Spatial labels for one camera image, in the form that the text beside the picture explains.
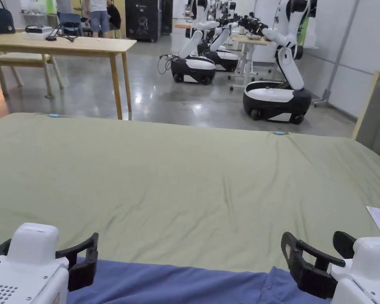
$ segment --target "metal pole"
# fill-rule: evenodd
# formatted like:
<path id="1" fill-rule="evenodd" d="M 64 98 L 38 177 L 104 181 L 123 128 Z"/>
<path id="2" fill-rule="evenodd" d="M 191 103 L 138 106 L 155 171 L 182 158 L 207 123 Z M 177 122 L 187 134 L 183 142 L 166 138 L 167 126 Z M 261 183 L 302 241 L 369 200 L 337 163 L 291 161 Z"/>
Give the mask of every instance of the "metal pole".
<path id="1" fill-rule="evenodd" d="M 351 15 L 349 16 L 348 25 L 346 26 L 346 30 L 345 30 L 344 36 L 342 38 L 341 46 L 339 47 L 338 55 L 336 57 L 336 61 L 335 61 L 335 64 L 334 64 L 332 72 L 331 72 L 331 77 L 329 78 L 328 86 L 324 91 L 324 95 L 322 96 L 322 99 L 315 101 L 314 106 L 327 105 L 328 104 L 329 96 L 331 95 L 331 88 L 333 85 L 333 81 L 335 80 L 336 72 L 337 72 L 339 64 L 341 62 L 342 54 L 343 54 L 343 51 L 345 49 L 346 41 L 348 40 L 348 36 L 349 36 L 349 33 L 351 31 L 351 28 L 352 28 L 353 19 L 355 18 L 358 6 L 359 6 L 359 0 L 355 0 L 355 3 L 354 3 L 353 8 L 352 8 Z"/>

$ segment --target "blue clip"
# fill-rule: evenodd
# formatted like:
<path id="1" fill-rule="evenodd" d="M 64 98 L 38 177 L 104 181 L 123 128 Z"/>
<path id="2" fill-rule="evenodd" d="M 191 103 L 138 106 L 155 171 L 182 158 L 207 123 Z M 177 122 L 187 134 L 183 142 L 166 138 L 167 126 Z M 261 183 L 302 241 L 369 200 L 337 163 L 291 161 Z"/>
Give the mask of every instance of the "blue clip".
<path id="1" fill-rule="evenodd" d="M 288 134 L 288 132 L 282 132 L 282 131 L 276 131 L 276 132 L 273 132 L 274 134 L 276 135 L 286 135 Z"/>

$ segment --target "white t-shirt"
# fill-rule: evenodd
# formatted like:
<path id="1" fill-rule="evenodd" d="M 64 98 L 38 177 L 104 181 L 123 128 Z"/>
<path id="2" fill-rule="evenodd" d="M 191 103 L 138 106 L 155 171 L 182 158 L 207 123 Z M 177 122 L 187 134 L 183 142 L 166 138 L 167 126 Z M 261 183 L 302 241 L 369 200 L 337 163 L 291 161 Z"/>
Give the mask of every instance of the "white t-shirt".
<path id="1" fill-rule="evenodd" d="M 73 14 L 72 0 L 56 0 L 57 12 L 63 14 Z"/>
<path id="2" fill-rule="evenodd" d="M 90 0 L 90 12 L 107 11 L 107 0 Z"/>

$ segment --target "blue fabric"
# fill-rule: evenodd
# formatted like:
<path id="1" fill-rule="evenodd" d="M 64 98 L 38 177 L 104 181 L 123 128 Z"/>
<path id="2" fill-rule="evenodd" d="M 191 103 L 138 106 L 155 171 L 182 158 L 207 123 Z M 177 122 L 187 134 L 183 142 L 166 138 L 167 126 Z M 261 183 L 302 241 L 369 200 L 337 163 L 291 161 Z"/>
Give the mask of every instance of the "blue fabric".
<path id="1" fill-rule="evenodd" d="M 228 272 L 99 260 L 92 286 L 68 304 L 329 304 L 298 290 L 290 273 Z"/>

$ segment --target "wheel caster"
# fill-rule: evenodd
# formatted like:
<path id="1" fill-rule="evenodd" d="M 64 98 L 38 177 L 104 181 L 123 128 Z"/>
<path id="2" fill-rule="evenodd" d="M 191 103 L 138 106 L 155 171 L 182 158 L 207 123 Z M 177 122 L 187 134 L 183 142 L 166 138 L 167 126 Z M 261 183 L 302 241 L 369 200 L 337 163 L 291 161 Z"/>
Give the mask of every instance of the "wheel caster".
<path id="1" fill-rule="evenodd" d="M 256 109 L 253 109 L 253 110 L 251 111 L 251 118 L 252 118 L 253 120 L 258 120 L 258 118 L 259 118 L 259 111 L 256 110 Z"/>
<path id="2" fill-rule="evenodd" d="M 209 78 L 208 76 L 205 76 L 205 77 L 203 77 L 201 82 L 203 83 L 203 85 L 207 86 L 211 83 L 211 78 Z"/>
<path id="3" fill-rule="evenodd" d="M 173 80 L 177 83 L 183 82 L 183 75 L 176 73 L 173 75 Z"/>
<path id="4" fill-rule="evenodd" d="M 291 119 L 290 119 L 290 122 L 292 124 L 300 124 L 304 121 L 304 115 L 292 115 L 291 116 Z"/>

